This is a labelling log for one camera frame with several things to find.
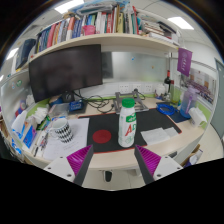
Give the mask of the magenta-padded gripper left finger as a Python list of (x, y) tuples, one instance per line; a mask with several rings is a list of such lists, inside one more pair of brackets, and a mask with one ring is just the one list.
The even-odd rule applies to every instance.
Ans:
[(67, 157), (55, 159), (44, 170), (81, 186), (84, 182), (93, 152), (92, 145), (86, 146)]

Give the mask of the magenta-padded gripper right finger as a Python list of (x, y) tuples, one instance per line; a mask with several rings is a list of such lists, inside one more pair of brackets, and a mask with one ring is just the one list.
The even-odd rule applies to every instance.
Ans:
[(134, 155), (146, 185), (182, 169), (171, 157), (159, 156), (139, 145), (135, 146)]

